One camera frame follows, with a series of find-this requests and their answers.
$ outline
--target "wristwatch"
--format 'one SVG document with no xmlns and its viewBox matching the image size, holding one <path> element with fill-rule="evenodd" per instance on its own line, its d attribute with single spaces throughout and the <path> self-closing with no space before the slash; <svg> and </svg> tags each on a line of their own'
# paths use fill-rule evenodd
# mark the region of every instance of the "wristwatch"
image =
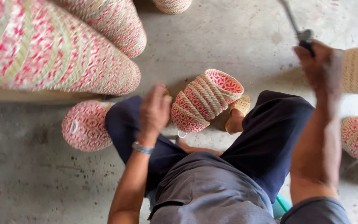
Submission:
<svg viewBox="0 0 358 224">
<path fill-rule="evenodd" d="M 154 151 L 154 147 L 153 148 L 144 147 L 139 141 L 134 141 L 132 143 L 132 149 L 148 155 L 152 154 Z"/>
</svg>

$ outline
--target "gray shirt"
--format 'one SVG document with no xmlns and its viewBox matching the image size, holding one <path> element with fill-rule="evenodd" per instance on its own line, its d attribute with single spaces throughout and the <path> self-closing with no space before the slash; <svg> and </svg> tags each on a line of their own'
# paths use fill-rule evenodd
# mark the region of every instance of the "gray shirt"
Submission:
<svg viewBox="0 0 358 224">
<path fill-rule="evenodd" d="M 255 181 L 212 153 L 196 152 L 158 185 L 149 219 L 150 224 L 275 224 L 272 216 L 269 197 Z M 287 224 L 309 221 L 350 223 L 340 202 L 326 197 L 298 203 L 282 219 Z"/>
</svg>

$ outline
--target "tool handle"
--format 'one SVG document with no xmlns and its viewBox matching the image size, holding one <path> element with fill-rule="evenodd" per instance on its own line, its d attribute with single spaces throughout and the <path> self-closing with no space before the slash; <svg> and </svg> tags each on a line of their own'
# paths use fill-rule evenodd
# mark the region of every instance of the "tool handle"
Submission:
<svg viewBox="0 0 358 224">
<path fill-rule="evenodd" d="M 311 43 L 310 43 L 310 42 L 305 41 L 305 40 L 301 40 L 301 41 L 299 41 L 299 46 L 304 47 L 304 48 L 306 48 L 308 51 L 310 51 L 312 57 L 315 56 L 314 51 L 313 51 L 312 48 L 311 48 Z"/>
</svg>

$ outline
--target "metal tool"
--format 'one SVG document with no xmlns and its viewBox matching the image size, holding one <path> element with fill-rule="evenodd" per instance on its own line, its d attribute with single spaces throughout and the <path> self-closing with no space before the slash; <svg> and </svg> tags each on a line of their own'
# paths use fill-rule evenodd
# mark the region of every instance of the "metal tool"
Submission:
<svg viewBox="0 0 358 224">
<path fill-rule="evenodd" d="M 291 9 L 289 4 L 286 2 L 286 0 L 279 0 L 281 2 L 281 4 L 284 6 L 284 10 L 288 16 L 288 19 L 290 20 L 290 23 L 292 25 L 292 28 L 295 30 L 296 32 L 296 36 L 298 38 L 299 41 L 299 46 L 306 48 L 307 50 L 310 51 L 311 56 L 314 57 L 314 52 L 311 48 L 311 40 L 313 39 L 313 30 L 311 29 L 306 29 L 304 31 L 299 31 L 298 26 L 295 23 L 294 17 L 291 13 Z"/>
</svg>

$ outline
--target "hand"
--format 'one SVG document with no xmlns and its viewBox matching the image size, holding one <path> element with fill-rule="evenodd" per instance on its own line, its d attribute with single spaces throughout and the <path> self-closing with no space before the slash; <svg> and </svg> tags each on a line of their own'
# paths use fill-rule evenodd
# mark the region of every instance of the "hand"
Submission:
<svg viewBox="0 0 358 224">
<path fill-rule="evenodd" d="M 163 96 L 165 91 L 165 85 L 158 83 L 140 106 L 141 127 L 138 141 L 144 147 L 154 147 L 158 135 L 169 120 L 172 97 Z"/>
<path fill-rule="evenodd" d="M 341 69 L 344 51 L 333 49 L 313 40 L 311 48 L 315 57 L 303 47 L 294 47 L 305 72 L 306 79 L 316 95 L 328 94 L 339 98 L 341 91 Z"/>
</svg>

